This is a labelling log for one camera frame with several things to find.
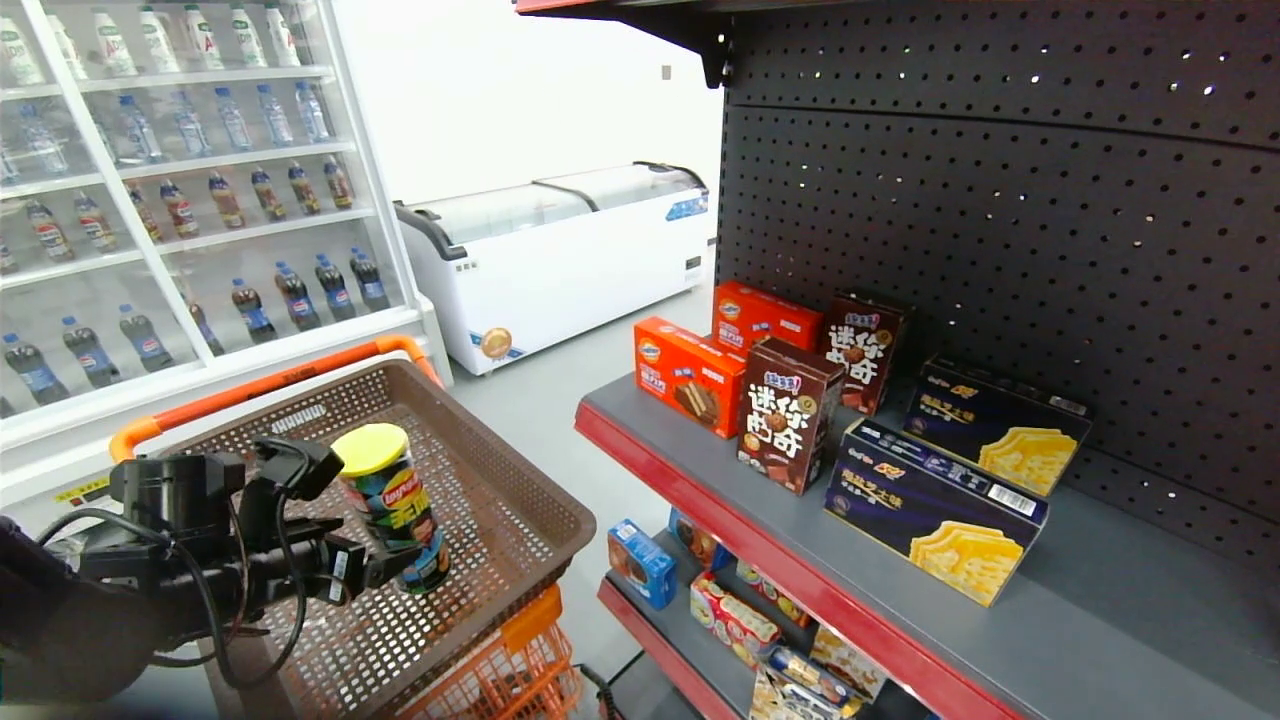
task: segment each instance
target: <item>shopping basket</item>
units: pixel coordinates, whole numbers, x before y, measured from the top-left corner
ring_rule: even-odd
[[[302,639],[273,682],[237,693],[210,666],[223,716],[396,714],[554,584],[595,534],[591,512],[444,392],[426,356],[403,336],[136,420],[111,439],[111,455],[132,457],[138,443],[166,430],[396,350],[411,361],[388,357],[300,395],[282,393],[268,407],[163,451],[248,456],[261,436],[332,442],[365,423],[396,423],[408,432],[419,478],[449,543],[448,579],[426,596],[388,584],[343,607],[311,602]],[[347,523],[339,534],[371,539],[337,483],[312,502],[291,503],[289,514],[340,515]],[[276,603],[259,623],[269,635],[230,643],[243,675],[279,652],[293,615],[293,603]]]
[[[573,648],[556,624],[559,587],[508,620],[480,650],[398,717],[403,720],[564,720],[582,694]]]

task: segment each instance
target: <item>red shelf edge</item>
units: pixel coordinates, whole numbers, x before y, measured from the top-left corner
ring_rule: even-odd
[[[671,647],[667,638],[649,624],[649,620],[631,605],[631,601],[618,588],[613,587],[608,578],[600,580],[600,589],[596,591],[595,597],[609,609],[609,612],[622,623],[622,626],[658,664],[671,684],[676,685],[685,700],[691,702],[708,720],[742,720],[742,716],[714,688],[707,684],[698,669],[686,662],[680,652]],[[737,662],[737,659],[726,655],[724,661]]]
[[[719,537],[740,557],[750,559],[763,575],[780,580],[785,578],[786,589],[796,602],[840,634],[855,639],[891,676],[899,679],[900,684],[909,685],[940,716],[959,720],[1020,720],[1021,715],[954,670],[915,638],[847,596],[835,582],[790,548],[776,543],[716,493],[686,477],[589,402],[579,404],[573,428],[667,502],[689,515],[694,523]]]

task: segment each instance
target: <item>orange cookie box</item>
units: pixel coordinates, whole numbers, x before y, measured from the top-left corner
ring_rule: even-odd
[[[635,325],[636,384],[722,438],[737,434],[746,359],[654,315]]]
[[[818,348],[822,313],[787,302],[737,281],[716,287],[712,332],[716,343],[746,354],[764,336],[813,352]]]

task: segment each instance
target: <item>snack can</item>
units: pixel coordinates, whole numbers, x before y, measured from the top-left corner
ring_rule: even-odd
[[[392,552],[422,548],[397,578],[401,589],[424,594],[439,587],[449,573],[449,555],[431,496],[413,468],[408,433],[390,423],[370,423],[338,438],[333,451],[343,461],[338,475],[343,493],[375,542]]]

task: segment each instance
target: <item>cracker box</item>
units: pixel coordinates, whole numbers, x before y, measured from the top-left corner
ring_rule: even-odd
[[[755,671],[750,719],[846,720],[861,706],[863,698],[840,678],[790,648],[774,646]]]
[[[631,520],[609,528],[609,566],[655,610],[676,597],[676,561]]]
[[[870,420],[845,430],[826,507],[986,607],[1048,516],[1043,500]]]
[[[845,368],[841,401],[874,415],[884,397],[893,352],[902,345],[914,307],[868,292],[849,290],[831,300],[818,338],[819,352]]]
[[[767,580],[764,575],[762,575],[760,571],[753,565],[739,560],[736,573],[744,583],[751,585],[751,589],[760,593],[764,600],[768,600],[792,623],[800,625],[801,628],[809,626],[809,614],[801,610],[794,600],[778,591],[778,588]]]
[[[716,287],[712,325],[716,345],[733,352],[746,352],[765,336],[813,352],[822,331],[822,313],[730,281]]]
[[[724,592],[710,573],[698,575],[689,585],[689,611],[753,670],[760,652],[782,634],[777,625]]]
[[[818,477],[844,370],[771,337],[746,356],[737,459],[796,495]]]
[[[703,570],[716,571],[733,561],[733,553],[728,548],[675,507],[667,518],[667,529],[676,536],[680,544],[689,548],[689,553],[698,560]]]
[[[826,625],[818,625],[809,659],[849,683],[867,701],[879,697],[888,680],[888,675],[879,665]]]
[[[906,432],[1047,496],[1093,424],[1074,400],[937,356],[924,364]]]
[[[636,323],[635,338],[636,384],[719,437],[732,438],[746,360],[658,316]]]

